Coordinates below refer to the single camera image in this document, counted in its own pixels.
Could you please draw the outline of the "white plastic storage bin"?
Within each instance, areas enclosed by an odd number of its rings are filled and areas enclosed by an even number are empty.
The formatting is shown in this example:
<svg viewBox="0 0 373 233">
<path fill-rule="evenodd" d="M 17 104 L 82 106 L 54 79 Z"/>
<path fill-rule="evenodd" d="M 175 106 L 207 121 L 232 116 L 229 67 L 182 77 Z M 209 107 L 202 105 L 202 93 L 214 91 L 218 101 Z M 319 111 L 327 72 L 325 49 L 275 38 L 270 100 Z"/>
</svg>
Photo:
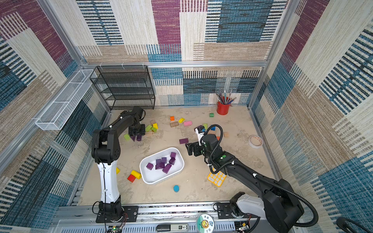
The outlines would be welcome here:
<svg viewBox="0 0 373 233">
<path fill-rule="evenodd" d="M 175 158 L 171 158 L 172 152 L 176 153 Z M 166 164 L 161 162 L 162 157 L 167 157 Z M 148 163 L 152 163 L 154 165 L 154 168 L 152 170 L 148 170 L 146 168 Z M 162 170 L 167 164 L 171 164 L 172 168 L 170 169 L 168 174 L 165 174 Z M 159 182 L 165 181 L 166 179 L 181 173 L 184 167 L 184 159 L 180 151 L 174 147 L 167 148 L 144 158 L 139 165 L 142 179 L 146 184 L 157 184 Z"/>
</svg>

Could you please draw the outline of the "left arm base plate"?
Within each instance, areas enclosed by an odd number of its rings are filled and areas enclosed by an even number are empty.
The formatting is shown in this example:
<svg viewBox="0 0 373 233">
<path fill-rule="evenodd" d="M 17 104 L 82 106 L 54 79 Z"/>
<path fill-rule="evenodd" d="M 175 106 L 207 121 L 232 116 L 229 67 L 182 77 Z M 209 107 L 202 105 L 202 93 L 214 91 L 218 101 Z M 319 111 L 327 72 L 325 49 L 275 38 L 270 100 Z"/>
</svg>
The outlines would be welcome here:
<svg viewBox="0 0 373 233">
<path fill-rule="evenodd" d="M 118 213 L 100 210 L 96 223 L 117 223 L 117 222 L 136 222 L 139 206 L 122 206 L 122 210 Z"/>
</svg>

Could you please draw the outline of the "small purple cube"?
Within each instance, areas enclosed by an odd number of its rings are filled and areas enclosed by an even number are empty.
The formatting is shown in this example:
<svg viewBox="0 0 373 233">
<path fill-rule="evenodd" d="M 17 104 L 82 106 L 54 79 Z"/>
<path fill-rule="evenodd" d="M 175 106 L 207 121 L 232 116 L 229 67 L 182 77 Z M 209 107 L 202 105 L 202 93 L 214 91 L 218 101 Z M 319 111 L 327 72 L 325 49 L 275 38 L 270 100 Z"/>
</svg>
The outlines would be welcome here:
<svg viewBox="0 0 373 233">
<path fill-rule="evenodd" d="M 148 163 L 147 166 L 146 166 L 146 168 L 148 170 L 152 170 L 154 168 L 154 165 L 152 163 Z"/>
</svg>

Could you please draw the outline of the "long purple brick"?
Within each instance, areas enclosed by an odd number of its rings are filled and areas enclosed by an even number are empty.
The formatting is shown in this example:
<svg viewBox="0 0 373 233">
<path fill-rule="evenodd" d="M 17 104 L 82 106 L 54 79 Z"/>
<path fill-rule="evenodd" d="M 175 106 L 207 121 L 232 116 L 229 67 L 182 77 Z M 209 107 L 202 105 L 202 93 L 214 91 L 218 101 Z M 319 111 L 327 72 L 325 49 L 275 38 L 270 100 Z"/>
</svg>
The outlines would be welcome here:
<svg viewBox="0 0 373 233">
<path fill-rule="evenodd" d="M 165 174 L 168 174 L 171 168 L 172 168 L 172 165 L 171 165 L 171 164 L 167 164 L 167 165 L 163 168 L 162 171 L 163 171 Z"/>
</svg>

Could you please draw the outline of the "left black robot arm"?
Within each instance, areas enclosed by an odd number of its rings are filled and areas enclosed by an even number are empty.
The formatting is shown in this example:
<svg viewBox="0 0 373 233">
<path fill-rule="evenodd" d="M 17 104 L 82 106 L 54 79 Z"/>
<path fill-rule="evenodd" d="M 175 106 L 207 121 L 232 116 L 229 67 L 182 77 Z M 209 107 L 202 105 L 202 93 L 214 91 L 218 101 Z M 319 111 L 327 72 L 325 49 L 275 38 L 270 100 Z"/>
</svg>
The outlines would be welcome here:
<svg viewBox="0 0 373 233">
<path fill-rule="evenodd" d="M 96 223 L 111 223 L 124 220 L 117 183 L 117 162 L 121 154 L 119 136 L 127 129 L 135 135 L 145 133 L 141 121 L 145 111 L 135 106 L 131 111 L 123 111 L 109 126 L 95 130 L 92 136 L 91 156 L 97 164 L 101 180 L 101 199 Z"/>
</svg>

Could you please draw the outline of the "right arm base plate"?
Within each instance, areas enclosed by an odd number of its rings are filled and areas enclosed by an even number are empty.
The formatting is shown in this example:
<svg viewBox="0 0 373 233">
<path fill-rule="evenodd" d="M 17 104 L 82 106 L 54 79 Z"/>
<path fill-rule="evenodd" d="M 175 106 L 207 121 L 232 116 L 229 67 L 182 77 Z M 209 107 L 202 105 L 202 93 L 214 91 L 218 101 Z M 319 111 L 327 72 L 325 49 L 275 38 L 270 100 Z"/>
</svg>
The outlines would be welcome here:
<svg viewBox="0 0 373 233">
<path fill-rule="evenodd" d="M 216 202 L 213 204 L 213 209 L 218 213 L 219 219 L 231 219 L 231 218 L 257 218 L 256 215 L 244 214 L 239 210 L 235 204 Z"/>
</svg>

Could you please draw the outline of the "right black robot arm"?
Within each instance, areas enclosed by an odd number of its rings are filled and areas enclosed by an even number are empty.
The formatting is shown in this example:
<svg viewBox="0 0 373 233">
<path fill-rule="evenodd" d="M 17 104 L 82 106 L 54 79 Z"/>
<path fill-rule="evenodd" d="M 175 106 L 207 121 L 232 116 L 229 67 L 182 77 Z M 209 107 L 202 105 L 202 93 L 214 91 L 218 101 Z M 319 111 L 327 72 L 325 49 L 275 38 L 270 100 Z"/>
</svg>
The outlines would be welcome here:
<svg viewBox="0 0 373 233">
<path fill-rule="evenodd" d="M 318 223 L 316 208 L 296 194 L 289 182 L 268 178 L 246 166 L 233 154 L 224 151 L 220 146 L 222 138 L 209 133 L 214 127 L 223 133 L 222 127 L 217 124 L 208 128 L 200 125 L 194 129 L 198 141 L 186 144 L 189 155 L 202 155 L 212 174 L 222 172 L 255 192 L 262 200 L 264 211 L 262 215 L 256 216 L 265 218 L 277 232 L 287 233 L 293 227 L 308 228 Z"/>
</svg>

